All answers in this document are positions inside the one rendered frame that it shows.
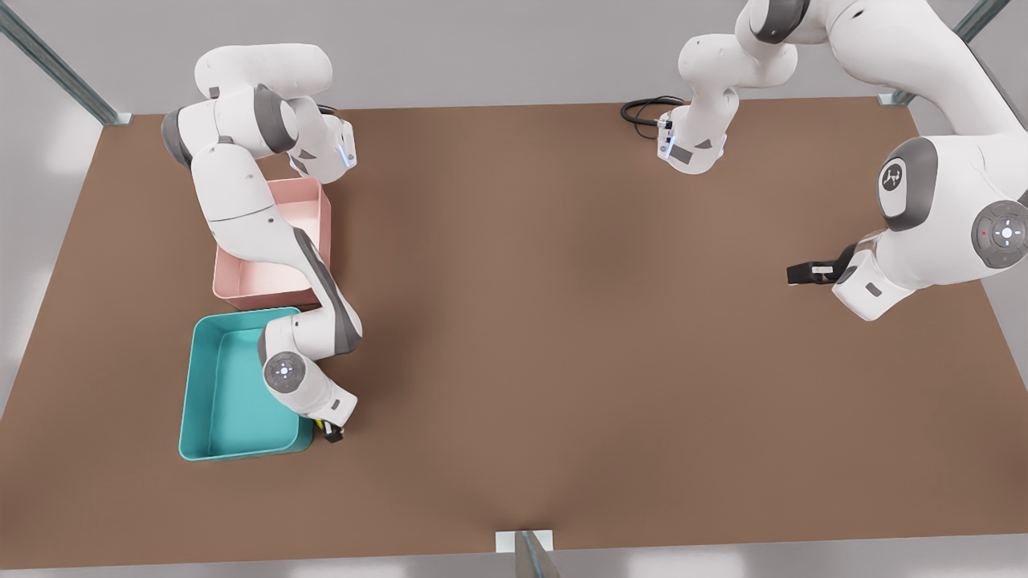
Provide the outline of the teal rectangular tray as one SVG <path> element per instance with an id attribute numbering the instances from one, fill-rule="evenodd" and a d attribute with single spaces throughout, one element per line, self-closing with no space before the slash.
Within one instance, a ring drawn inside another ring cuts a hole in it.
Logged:
<path id="1" fill-rule="evenodd" d="M 177 443 L 184 460 L 278 456 L 311 445 L 313 421 L 286 409 L 267 391 L 257 351 L 269 321 L 297 312 L 225 312 L 196 322 Z"/>

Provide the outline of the pink rectangular tray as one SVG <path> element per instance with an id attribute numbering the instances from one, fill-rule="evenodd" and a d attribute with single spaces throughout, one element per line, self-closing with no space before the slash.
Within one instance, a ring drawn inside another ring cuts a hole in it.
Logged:
<path id="1" fill-rule="evenodd" d="M 268 183 L 282 216 L 313 240 L 327 266 L 331 264 L 332 207 L 322 185 L 313 178 Z M 298 270 L 276 263 L 257 263 L 232 256 L 218 246 L 213 294 L 240 311 L 306 308 L 318 303 L 311 285 Z"/>

